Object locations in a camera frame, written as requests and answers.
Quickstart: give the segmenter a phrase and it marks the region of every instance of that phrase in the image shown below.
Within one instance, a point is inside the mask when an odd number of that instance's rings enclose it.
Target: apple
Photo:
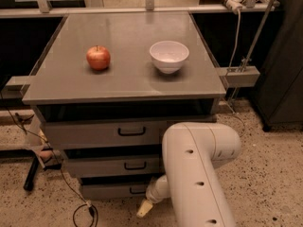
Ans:
[[[101,71],[109,66],[111,55],[106,47],[96,45],[87,50],[86,59],[92,69]]]

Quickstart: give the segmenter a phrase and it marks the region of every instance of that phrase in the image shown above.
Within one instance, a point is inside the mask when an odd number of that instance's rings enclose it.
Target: bowl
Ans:
[[[153,65],[164,74],[178,71],[189,56],[189,50],[181,43],[163,41],[153,44],[150,49]]]

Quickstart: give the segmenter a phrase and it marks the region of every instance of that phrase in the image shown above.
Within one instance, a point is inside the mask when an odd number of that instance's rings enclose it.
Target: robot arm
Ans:
[[[232,216],[213,163],[235,159],[241,149],[238,134],[228,126],[178,123],[163,138],[163,161],[178,226],[234,227]]]

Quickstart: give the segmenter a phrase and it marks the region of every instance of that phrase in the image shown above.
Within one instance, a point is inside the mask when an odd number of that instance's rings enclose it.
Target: drawer handle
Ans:
[[[124,163],[124,168],[126,170],[143,170],[146,168],[148,164],[146,162],[144,162],[144,165],[142,167],[127,167],[126,163]]]
[[[146,132],[146,128],[143,127],[141,132],[130,132],[130,133],[124,133],[122,132],[122,129],[119,128],[117,129],[117,133],[120,136],[138,136],[138,135],[143,135]]]
[[[130,193],[131,194],[145,194],[145,191],[133,192],[132,187],[130,187]]]

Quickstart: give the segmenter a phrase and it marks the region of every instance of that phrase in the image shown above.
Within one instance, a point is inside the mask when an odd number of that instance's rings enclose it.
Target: concrete floor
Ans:
[[[218,122],[239,132],[242,152],[216,172],[238,226],[303,226],[302,128],[278,127],[264,132],[247,100],[237,100],[235,110],[237,113],[232,114],[222,105]],[[0,149],[21,148],[25,135],[9,123],[5,114],[0,113],[0,122],[6,122],[0,125]],[[42,171],[40,167],[34,189],[26,192],[23,184],[30,165],[29,157],[0,157],[0,226],[74,226],[72,216],[82,205],[80,198],[68,188],[60,171]],[[64,167],[62,172],[78,190],[78,182],[69,177]],[[170,200],[157,204],[143,219],[135,215],[141,201],[142,198],[94,201],[98,226],[177,226]],[[89,226],[86,208],[76,218],[79,226]]]

